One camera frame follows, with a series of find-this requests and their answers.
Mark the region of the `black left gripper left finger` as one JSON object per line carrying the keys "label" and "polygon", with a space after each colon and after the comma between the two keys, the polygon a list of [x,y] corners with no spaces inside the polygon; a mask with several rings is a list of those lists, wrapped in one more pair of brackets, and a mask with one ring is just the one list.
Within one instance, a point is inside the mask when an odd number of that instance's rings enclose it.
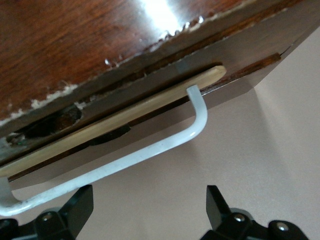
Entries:
{"label": "black left gripper left finger", "polygon": [[93,186],[81,187],[59,210],[19,227],[18,240],[75,240],[94,209]]}

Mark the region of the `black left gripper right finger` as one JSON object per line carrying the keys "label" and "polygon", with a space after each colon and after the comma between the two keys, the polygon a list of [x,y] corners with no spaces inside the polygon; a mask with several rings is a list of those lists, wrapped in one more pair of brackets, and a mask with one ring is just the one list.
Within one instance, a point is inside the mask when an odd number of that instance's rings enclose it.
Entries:
{"label": "black left gripper right finger", "polygon": [[265,240],[267,229],[259,225],[251,214],[239,208],[230,208],[215,185],[206,188],[206,213],[211,230],[203,240]]}

